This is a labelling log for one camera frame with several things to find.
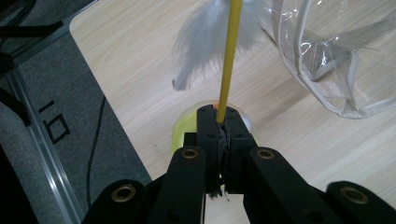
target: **yellow ball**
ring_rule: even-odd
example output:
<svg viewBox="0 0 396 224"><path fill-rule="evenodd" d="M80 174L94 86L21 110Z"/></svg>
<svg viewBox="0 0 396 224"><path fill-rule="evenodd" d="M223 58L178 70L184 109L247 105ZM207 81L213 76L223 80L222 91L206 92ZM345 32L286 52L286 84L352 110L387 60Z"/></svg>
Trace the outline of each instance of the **yellow ball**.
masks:
<svg viewBox="0 0 396 224"><path fill-rule="evenodd" d="M173 127L173 132L172 132L171 149L173 153L175 153L175 151L178 150L179 148L183 147L184 133L197 132L197 124L196 124L197 109L204 105L216 105L216 104L217 104L216 101L202 101L196 105L190 106L180 115L180 117L178 118L178 120L176 121ZM239 112L239 115L241 116L242 120L245 122L247 129L253 135L253 138L256 140L256 142L258 142L256 130L252 125L248 116L241 109L235 107L234 105L228 105L228 106L236 109Z"/></svg>

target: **black cable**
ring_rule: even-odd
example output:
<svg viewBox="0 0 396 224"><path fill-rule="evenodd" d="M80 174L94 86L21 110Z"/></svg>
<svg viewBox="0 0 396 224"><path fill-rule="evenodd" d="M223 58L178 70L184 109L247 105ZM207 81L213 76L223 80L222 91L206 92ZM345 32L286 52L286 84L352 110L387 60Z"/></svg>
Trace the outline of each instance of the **black cable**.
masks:
<svg viewBox="0 0 396 224"><path fill-rule="evenodd" d="M99 137L99 131L100 131L100 126L102 123L102 116L103 116L103 109L105 108L105 102L106 102L106 97L103 96L102 98L102 103L100 105L100 111L99 111L99 119L98 119L98 123L96 125L96 132L95 132L95 137L93 139L93 144L92 144L92 149L91 149L91 155L90 155L90 159L88 161L88 167L87 167L87 176L86 176L86 190L87 190L87 204L88 204L88 208L91 208L91 166L92 166L92 161L93 161L93 155L95 154L95 149L96 149L96 144L98 141L98 137Z"/></svg>
<svg viewBox="0 0 396 224"><path fill-rule="evenodd" d="M14 19L10 20L4 26L19 26L27 16L32 12L33 8L35 7L36 0L32 0L29 2L24 1L22 4L26 4L23 9L15 16ZM7 38L0 39L0 49L3 47L4 42L6 42Z"/></svg>

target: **gray carpet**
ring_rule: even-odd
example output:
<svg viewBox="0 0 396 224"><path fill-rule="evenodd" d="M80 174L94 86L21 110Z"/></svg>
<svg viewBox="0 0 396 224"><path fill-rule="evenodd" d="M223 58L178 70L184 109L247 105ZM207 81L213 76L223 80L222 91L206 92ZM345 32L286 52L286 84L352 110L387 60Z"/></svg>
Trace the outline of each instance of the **gray carpet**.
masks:
<svg viewBox="0 0 396 224"><path fill-rule="evenodd" d="M37 1L25 24L46 24L73 14L88 0ZM66 34L18 68L30 99L46 123L52 144L83 213L88 211L86 171L103 93L72 36ZM5 79L0 86L9 90ZM0 142L19 177L39 223L64 223L28 130L11 110L0 104ZM92 202L110 183L149 175L108 104L92 163Z"/></svg>

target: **white feather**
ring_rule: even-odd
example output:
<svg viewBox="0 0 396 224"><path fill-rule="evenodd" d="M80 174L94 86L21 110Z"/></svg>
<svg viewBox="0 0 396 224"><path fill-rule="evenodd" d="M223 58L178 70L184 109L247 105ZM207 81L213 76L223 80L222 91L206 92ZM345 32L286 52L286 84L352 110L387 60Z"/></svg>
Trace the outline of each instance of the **white feather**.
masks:
<svg viewBox="0 0 396 224"><path fill-rule="evenodd" d="M174 88L190 87L194 76L204 76L208 67L222 67L227 36L230 0L210 0L201 5L182 25L174 47L178 74ZM263 34L263 1L244 0L239 23L236 55L251 50Z"/></svg>

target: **screw hole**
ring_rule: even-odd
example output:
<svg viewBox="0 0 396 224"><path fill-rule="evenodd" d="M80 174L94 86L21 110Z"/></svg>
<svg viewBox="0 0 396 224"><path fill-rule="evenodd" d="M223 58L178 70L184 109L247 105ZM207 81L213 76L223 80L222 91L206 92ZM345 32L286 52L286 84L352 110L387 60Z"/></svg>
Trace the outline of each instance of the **screw hole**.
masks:
<svg viewBox="0 0 396 224"><path fill-rule="evenodd" d="M367 204L369 202L367 196L358 189L346 186L340 188L340 192L345 198L349 199L353 203Z"/></svg>
<svg viewBox="0 0 396 224"><path fill-rule="evenodd" d="M195 149L185 149L182 153L181 156L186 158L186 159L194 159L198 156L198 152Z"/></svg>
<svg viewBox="0 0 396 224"><path fill-rule="evenodd" d="M267 150L267 149L261 149L257 152L257 155L262 158L262 159L266 159L266 160L271 160L275 154L274 152Z"/></svg>
<svg viewBox="0 0 396 224"><path fill-rule="evenodd" d="M131 200L136 194L136 189L132 185L122 185L111 193L111 198L116 203L125 203Z"/></svg>

